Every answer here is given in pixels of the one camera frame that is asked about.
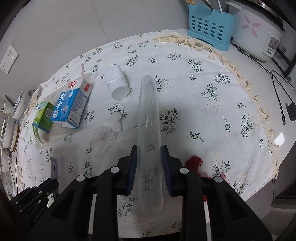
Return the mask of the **white stacked bowls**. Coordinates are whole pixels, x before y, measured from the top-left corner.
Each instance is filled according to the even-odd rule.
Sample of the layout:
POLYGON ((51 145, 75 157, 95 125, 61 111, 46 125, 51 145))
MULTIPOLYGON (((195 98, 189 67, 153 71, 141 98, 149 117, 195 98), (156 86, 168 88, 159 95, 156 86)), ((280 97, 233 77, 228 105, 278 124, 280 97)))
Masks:
POLYGON ((18 143, 21 126, 11 117, 3 121, 1 129, 1 147, 12 152, 18 143))

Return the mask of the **green carton box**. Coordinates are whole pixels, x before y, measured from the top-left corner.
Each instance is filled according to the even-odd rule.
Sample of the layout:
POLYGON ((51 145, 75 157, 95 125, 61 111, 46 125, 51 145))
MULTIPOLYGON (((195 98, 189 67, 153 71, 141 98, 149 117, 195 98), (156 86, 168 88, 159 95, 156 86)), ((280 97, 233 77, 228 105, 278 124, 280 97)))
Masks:
POLYGON ((48 133, 52 126, 51 116, 55 106, 48 101, 41 101, 32 126, 48 133))

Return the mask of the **blue utensil basket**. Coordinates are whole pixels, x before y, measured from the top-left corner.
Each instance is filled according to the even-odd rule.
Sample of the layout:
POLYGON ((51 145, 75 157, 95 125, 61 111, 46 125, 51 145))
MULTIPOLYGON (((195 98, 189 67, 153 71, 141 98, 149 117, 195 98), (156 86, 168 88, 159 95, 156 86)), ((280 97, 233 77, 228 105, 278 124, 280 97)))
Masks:
POLYGON ((229 13, 210 10, 206 5, 188 5, 188 35, 212 45, 220 51, 228 51, 237 17, 229 13))

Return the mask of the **red mesh net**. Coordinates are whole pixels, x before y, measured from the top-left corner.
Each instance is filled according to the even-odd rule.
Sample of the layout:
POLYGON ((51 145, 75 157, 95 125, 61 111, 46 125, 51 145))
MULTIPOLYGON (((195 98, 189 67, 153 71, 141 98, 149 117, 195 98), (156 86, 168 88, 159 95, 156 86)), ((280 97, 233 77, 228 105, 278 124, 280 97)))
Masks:
POLYGON ((189 169, 190 171, 198 174, 201 177, 213 179, 215 176, 219 176, 224 179, 229 185, 231 184, 230 180, 227 178, 227 171, 230 169, 229 162, 222 161, 222 164, 219 165, 218 162, 214 162, 213 164, 213 171, 214 174, 212 176, 207 176, 206 174, 202 174, 199 172, 199 168, 203 165, 203 161, 198 156, 191 156, 187 161, 185 161, 185 168, 189 169))

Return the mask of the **floral white tablecloth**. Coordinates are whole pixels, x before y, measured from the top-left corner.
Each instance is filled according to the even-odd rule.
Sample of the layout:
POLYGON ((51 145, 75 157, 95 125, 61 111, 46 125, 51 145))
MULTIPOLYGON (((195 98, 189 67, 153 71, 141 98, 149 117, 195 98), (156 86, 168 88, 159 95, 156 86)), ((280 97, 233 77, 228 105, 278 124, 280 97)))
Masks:
POLYGON ((244 200, 278 174, 266 114, 249 83, 215 50, 172 32, 139 34, 92 49, 40 84, 22 122, 18 143, 20 189, 50 176, 58 161, 59 188, 114 166, 133 145, 140 149, 134 189, 117 198, 121 237, 181 230, 182 199, 168 196, 157 157, 167 145, 182 162, 201 158, 197 172, 222 177, 244 200), (66 86, 85 77, 92 91, 78 128, 54 123, 34 136, 41 101, 61 113, 66 86))

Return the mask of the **blue milk carton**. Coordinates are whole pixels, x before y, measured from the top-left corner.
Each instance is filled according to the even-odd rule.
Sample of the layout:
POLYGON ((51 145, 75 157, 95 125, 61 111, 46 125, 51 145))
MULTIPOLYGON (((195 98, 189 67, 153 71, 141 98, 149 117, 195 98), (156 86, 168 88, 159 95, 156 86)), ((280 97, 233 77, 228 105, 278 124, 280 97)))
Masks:
POLYGON ((91 90, 91 85, 83 77, 65 84, 51 115, 51 121, 61 124, 63 128, 78 128, 91 90))

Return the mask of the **clear plastic tube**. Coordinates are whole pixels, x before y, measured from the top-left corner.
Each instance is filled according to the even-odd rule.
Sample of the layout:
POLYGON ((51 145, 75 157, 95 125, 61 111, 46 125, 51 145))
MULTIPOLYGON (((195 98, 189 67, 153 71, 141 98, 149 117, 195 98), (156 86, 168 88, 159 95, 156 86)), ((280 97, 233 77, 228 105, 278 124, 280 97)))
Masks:
POLYGON ((164 203, 164 171, 157 87, 151 75, 141 81, 137 129, 139 204, 147 223, 154 225, 164 203))

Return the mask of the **white plastic cup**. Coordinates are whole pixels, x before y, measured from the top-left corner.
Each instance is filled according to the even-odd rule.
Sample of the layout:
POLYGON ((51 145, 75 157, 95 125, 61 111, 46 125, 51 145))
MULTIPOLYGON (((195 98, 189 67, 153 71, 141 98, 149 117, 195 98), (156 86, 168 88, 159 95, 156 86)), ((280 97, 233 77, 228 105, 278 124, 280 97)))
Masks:
POLYGON ((130 87, 119 65, 104 68, 103 75, 113 99, 120 100, 129 95, 130 87))

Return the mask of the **black power adapter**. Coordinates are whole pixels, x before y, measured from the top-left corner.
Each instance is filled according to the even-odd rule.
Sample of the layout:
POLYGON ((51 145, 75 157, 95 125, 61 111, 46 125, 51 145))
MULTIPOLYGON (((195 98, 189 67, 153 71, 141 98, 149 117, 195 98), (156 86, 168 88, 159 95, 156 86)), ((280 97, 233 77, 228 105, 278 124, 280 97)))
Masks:
POLYGON ((291 102, 290 104, 285 104, 285 107, 288 112, 288 116, 290 118, 290 121, 295 121, 296 120, 296 105, 294 102, 291 102))

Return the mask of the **white rice cooker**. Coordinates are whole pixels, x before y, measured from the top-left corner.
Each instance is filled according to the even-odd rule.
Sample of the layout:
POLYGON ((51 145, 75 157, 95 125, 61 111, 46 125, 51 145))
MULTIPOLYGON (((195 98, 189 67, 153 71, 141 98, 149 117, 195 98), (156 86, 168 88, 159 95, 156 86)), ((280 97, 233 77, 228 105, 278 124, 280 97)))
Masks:
POLYGON ((274 1, 227 1, 237 17, 232 42, 261 61, 275 54, 285 31, 280 9, 274 1))

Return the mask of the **blue white porcelain bowl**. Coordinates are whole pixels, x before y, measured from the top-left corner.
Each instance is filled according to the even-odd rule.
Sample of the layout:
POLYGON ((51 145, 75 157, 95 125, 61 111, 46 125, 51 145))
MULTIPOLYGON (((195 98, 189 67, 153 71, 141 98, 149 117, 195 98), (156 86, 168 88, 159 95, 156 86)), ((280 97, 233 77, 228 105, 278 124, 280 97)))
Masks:
POLYGON ((14 106, 14 109, 13 109, 13 117, 12 118, 14 120, 19 121, 22 118, 25 110, 27 109, 29 102, 30 102, 30 96, 26 90, 23 90, 20 93, 20 95, 16 101, 16 104, 14 106))

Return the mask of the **wall power socket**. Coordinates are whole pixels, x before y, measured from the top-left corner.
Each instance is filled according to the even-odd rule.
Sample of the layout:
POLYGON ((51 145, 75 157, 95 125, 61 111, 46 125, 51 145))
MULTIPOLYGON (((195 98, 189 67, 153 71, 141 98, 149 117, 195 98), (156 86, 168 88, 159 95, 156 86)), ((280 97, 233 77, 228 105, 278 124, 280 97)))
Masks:
POLYGON ((1 61, 1 70, 8 75, 19 54, 12 45, 9 45, 1 61))

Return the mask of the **toaster oven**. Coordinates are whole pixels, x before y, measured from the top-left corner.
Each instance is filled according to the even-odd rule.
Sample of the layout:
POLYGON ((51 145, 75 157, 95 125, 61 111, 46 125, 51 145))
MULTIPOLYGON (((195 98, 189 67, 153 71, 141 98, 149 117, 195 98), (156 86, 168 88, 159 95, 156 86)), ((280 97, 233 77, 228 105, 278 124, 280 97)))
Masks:
POLYGON ((295 30, 283 20, 284 32, 282 33, 279 46, 272 60, 279 67, 283 77, 295 83, 295 30))

